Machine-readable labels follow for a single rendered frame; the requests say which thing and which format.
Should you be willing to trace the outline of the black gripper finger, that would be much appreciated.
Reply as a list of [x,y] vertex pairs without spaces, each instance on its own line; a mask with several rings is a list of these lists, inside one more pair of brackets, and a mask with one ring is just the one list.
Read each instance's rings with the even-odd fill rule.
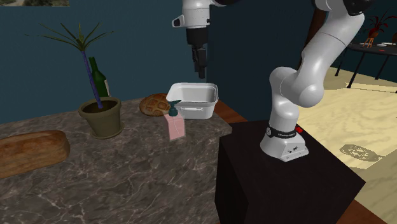
[[207,67],[207,53],[205,48],[192,47],[192,59],[194,62],[195,72],[200,79],[205,78],[205,68]]

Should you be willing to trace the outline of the white rectangular tub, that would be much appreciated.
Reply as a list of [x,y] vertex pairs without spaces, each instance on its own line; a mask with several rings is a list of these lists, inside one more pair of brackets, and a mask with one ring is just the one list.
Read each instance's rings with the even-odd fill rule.
[[207,120],[218,102],[218,87],[213,83],[175,83],[167,94],[168,101],[178,101],[175,108],[185,119]]

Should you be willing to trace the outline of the round crusty bread loaf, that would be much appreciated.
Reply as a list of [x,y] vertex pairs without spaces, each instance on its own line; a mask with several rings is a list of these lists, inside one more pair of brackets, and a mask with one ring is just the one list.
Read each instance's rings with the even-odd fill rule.
[[139,104],[139,109],[142,114],[147,116],[164,116],[170,110],[167,94],[157,93],[145,97]]

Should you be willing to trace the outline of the pink soap dispenser bottle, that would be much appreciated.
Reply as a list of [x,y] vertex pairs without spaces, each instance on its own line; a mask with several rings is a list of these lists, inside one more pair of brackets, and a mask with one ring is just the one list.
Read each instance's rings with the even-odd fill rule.
[[185,120],[175,107],[179,102],[181,102],[181,100],[169,101],[171,107],[168,114],[165,115],[170,141],[185,137]]

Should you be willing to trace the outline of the dark green wine bottle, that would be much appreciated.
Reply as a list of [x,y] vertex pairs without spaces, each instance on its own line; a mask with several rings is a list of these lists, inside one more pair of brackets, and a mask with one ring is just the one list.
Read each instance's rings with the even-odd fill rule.
[[89,57],[92,68],[92,78],[94,80],[99,97],[110,97],[109,85],[107,78],[99,71],[95,57]]

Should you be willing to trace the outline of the potted plant in olive pot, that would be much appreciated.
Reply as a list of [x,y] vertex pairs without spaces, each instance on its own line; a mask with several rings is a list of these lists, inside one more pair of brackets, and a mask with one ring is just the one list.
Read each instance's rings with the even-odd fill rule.
[[80,25],[78,26],[78,32],[76,34],[73,34],[64,24],[61,26],[66,31],[65,34],[51,29],[44,24],[41,24],[41,26],[53,32],[52,35],[42,34],[42,38],[71,45],[82,55],[94,99],[84,102],[78,108],[78,113],[88,122],[90,126],[90,135],[96,139],[109,139],[117,136],[122,132],[125,126],[121,121],[121,100],[117,97],[113,97],[112,95],[110,97],[99,97],[92,78],[92,68],[88,59],[89,57],[87,57],[87,48],[93,42],[110,35],[112,32],[103,32],[102,34],[93,37],[92,35],[101,26],[100,23],[98,23],[87,35],[83,34]]

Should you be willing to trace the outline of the black robot stand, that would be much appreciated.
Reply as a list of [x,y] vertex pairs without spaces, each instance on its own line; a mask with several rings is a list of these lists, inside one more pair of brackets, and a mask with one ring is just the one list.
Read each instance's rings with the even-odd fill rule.
[[220,224],[336,224],[365,181],[302,128],[308,155],[290,162],[266,155],[267,125],[233,123],[219,140]]

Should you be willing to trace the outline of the black side table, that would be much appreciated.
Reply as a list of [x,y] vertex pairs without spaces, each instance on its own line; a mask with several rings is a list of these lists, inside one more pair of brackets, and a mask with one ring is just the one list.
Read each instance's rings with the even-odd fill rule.
[[354,74],[352,75],[351,80],[347,85],[347,88],[352,87],[356,75],[358,74],[358,70],[366,55],[373,54],[373,55],[385,56],[384,62],[380,67],[377,75],[375,76],[375,80],[379,80],[389,58],[397,57],[397,32],[393,35],[390,43],[381,42],[376,45],[374,45],[373,43],[374,39],[379,35],[379,32],[384,32],[384,29],[388,28],[388,24],[386,21],[389,19],[397,19],[397,14],[387,16],[389,10],[390,8],[388,8],[381,17],[373,16],[373,15],[369,16],[369,21],[371,21],[371,23],[368,25],[368,27],[365,27],[361,31],[361,32],[368,32],[366,41],[364,43],[350,43],[348,47],[343,51],[341,56],[341,61],[337,67],[337,72],[335,73],[335,76],[339,75],[345,55],[348,50],[361,53],[361,58],[354,70]]

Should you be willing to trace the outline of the long brown bread loaf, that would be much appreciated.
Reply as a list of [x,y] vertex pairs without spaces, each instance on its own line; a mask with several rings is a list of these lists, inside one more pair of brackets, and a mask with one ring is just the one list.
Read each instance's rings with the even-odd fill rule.
[[60,130],[31,132],[0,139],[0,179],[57,164],[70,154]]

